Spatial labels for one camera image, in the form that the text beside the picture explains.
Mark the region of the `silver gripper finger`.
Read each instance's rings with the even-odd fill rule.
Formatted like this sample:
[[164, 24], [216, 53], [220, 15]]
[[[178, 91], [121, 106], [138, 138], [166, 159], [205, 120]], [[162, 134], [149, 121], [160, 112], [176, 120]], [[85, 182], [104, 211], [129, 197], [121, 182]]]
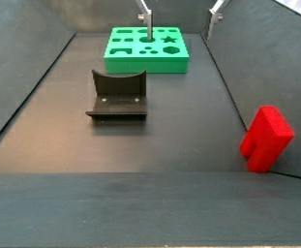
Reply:
[[217, 0], [213, 7], [209, 9], [210, 17], [205, 36], [206, 39], [212, 38], [213, 26], [222, 19], [222, 14], [220, 13], [220, 10], [224, 7], [225, 1], [226, 0]]
[[138, 14], [138, 20], [144, 22], [148, 28], [148, 40], [152, 40], [152, 11], [145, 3], [145, 0], [134, 0], [137, 3], [137, 6], [141, 10], [141, 13]]

